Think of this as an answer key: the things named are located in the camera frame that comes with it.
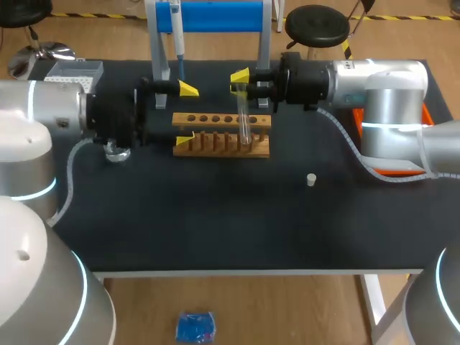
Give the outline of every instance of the orange tray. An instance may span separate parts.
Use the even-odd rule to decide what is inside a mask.
[[[353,109],[353,117],[356,127],[359,132],[359,137],[362,137],[362,120],[364,118],[364,109]],[[427,124],[430,126],[434,125],[433,119],[431,118],[430,112],[425,104],[423,104],[422,108],[422,124]],[[419,175],[424,173],[424,171],[398,171],[398,170],[381,170],[375,169],[379,174],[386,175],[386,176],[397,176],[397,175]]]

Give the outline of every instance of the blue panel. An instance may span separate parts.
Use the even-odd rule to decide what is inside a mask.
[[[158,32],[172,32],[169,2],[157,2]],[[261,32],[262,2],[182,2],[184,32]]]

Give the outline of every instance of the floor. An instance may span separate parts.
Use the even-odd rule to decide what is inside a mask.
[[[449,0],[377,0],[374,15],[450,15]],[[354,0],[286,0],[287,14],[303,4],[325,4],[348,13]],[[130,0],[54,0],[55,12],[144,15]],[[146,23],[118,19],[49,18],[36,26],[42,40],[70,45],[78,57],[149,60]],[[365,21],[350,39],[355,59],[423,58],[456,119],[460,119],[460,22],[433,20]],[[289,43],[272,34],[272,58]],[[191,60],[255,59],[255,34],[187,34]],[[6,64],[27,44],[22,29],[4,33],[0,78]],[[174,45],[167,38],[170,58]],[[306,56],[306,49],[296,47]],[[318,59],[342,59],[340,47],[318,51]],[[382,275],[389,305],[405,283],[404,275]],[[119,329],[116,345],[174,344],[181,311],[213,311],[216,344],[370,344],[360,290],[353,276],[209,277],[112,280]],[[399,344],[405,344],[402,338]]]

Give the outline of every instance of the glass test tube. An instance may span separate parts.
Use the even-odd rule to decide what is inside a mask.
[[[251,127],[249,124],[248,105],[246,84],[237,83],[236,85],[236,103],[238,105],[238,121],[239,121],[239,140],[242,144],[248,145],[251,143]]]

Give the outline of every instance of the black table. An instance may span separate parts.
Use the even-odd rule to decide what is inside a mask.
[[[174,78],[177,64],[170,65]],[[186,62],[187,82],[200,99],[169,98],[166,111],[149,113],[150,129],[171,134],[174,111],[234,114],[229,76],[253,65]],[[39,61],[31,79],[42,80],[51,67]],[[98,91],[126,93],[152,68],[149,61],[104,61],[103,67]],[[425,102],[436,123],[448,121],[429,76]],[[356,136],[350,113],[336,115]],[[73,144],[54,143],[61,203]],[[94,272],[164,274],[419,270],[459,231],[460,181],[382,183],[320,114],[280,104],[270,151],[268,160],[178,158],[165,144],[135,149],[127,162],[112,165],[102,147],[86,145],[75,160],[72,206],[55,230]],[[308,173],[318,177],[313,188]]]

